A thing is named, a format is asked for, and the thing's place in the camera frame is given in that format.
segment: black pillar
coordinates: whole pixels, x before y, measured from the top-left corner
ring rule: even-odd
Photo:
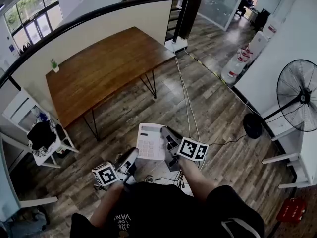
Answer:
[[[187,38],[192,31],[192,27],[202,0],[189,0],[184,14],[183,22],[179,30],[179,36]]]

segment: black t-shirt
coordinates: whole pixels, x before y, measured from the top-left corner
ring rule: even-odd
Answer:
[[[230,238],[221,225],[239,218],[264,237],[264,223],[230,186],[214,189],[205,203],[183,193],[174,185],[137,183],[122,194],[107,217],[104,229],[94,227],[84,216],[72,216],[70,238]],[[254,238],[244,227],[227,224],[235,238]]]

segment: red basket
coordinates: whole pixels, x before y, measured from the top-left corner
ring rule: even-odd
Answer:
[[[283,203],[276,219],[281,222],[299,223],[306,210],[306,203],[300,197],[288,198]]]

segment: wooden floor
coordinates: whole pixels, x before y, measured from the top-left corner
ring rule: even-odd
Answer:
[[[193,53],[210,69],[219,70],[238,47],[248,43],[254,31],[244,18],[234,18],[227,32],[197,16],[188,39],[188,52]],[[248,109],[207,69],[183,51],[177,54],[182,76],[195,113],[201,141],[224,143],[244,135],[242,120]],[[57,196],[58,202],[48,205],[51,219],[42,237],[69,237],[71,215],[89,217],[98,206],[104,191],[94,191],[91,169],[106,160],[114,160],[135,146],[139,123],[168,125],[188,136],[186,106],[175,61],[155,70],[158,98],[138,82],[128,86],[95,111],[98,130],[103,138],[97,142],[84,120],[69,128],[70,137],[79,153],[57,158],[61,169],[38,167],[32,156],[23,160],[12,174],[20,198]],[[190,117],[191,134],[197,139],[194,120]],[[238,143],[212,146],[203,167],[204,174],[216,185],[229,184],[248,205],[263,217],[269,232],[275,216],[290,190],[281,190],[281,182],[291,182],[292,175],[284,163],[262,165],[264,157],[277,155],[277,147],[266,132],[257,139],[244,137]],[[173,177],[164,162],[137,159],[137,180],[152,174]]]
[[[316,238],[317,237],[317,185],[298,189],[295,197],[301,197],[307,204],[300,223],[281,223],[276,238]]]

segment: fan base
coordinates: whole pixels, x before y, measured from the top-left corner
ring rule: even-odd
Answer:
[[[250,138],[259,138],[262,134],[262,124],[259,116],[249,113],[244,116],[243,127]]]

